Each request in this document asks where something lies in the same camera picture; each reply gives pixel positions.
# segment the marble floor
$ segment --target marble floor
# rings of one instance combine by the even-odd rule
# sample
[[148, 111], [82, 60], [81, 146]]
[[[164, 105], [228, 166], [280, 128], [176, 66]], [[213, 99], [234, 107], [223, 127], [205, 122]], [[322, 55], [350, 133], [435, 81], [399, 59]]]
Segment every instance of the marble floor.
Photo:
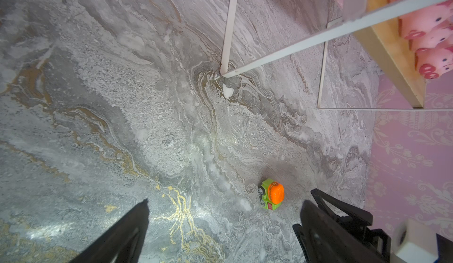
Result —
[[[374, 115], [316, 109], [322, 45], [215, 80], [228, 1], [0, 0], [0, 261], [67, 262], [148, 198], [140, 262], [303, 262], [311, 189], [363, 206]], [[338, 14], [238, 0], [231, 67]], [[378, 73], [332, 41], [323, 106], [373, 106]]]

